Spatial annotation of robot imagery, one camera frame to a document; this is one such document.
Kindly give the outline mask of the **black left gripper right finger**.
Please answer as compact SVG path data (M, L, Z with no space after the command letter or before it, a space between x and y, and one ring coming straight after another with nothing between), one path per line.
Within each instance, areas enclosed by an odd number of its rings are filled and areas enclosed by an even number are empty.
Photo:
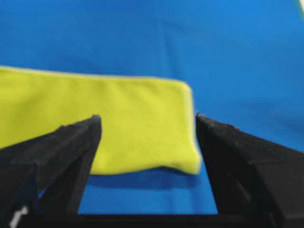
M204 228L301 228L304 154L196 115L196 136L218 213Z

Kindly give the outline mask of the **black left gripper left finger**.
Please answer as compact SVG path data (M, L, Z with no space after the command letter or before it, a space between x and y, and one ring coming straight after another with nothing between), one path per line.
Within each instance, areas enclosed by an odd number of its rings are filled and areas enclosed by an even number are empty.
M74 216L102 136L101 117L63 125L0 150L0 225L33 217Z

